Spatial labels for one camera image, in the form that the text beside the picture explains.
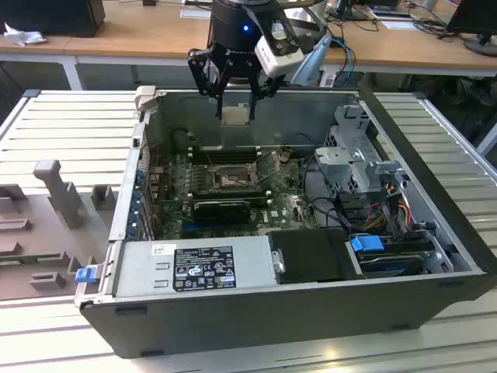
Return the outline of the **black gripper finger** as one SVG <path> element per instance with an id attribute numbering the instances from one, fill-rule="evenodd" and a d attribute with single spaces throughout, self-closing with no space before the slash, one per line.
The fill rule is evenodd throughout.
<path id="1" fill-rule="evenodd" d="M 205 50 L 190 49 L 187 56 L 187 63 L 200 95 L 217 101 L 215 114 L 217 119 L 222 118 L 223 94 L 230 78 L 230 58 L 226 55 L 226 51 L 227 49 L 221 45 L 212 45 Z M 214 82 L 208 76 L 209 63 L 217 69 Z"/>
<path id="2" fill-rule="evenodd" d="M 268 78 L 262 85 L 259 84 L 259 73 L 261 69 L 254 66 L 248 67 L 248 82 L 250 85 L 251 93 L 249 95 L 249 113 L 248 119 L 255 119 L 255 108 L 259 100 L 266 97 L 272 98 L 275 96 L 277 90 L 284 83 L 285 75 L 280 75 L 275 78 Z"/>

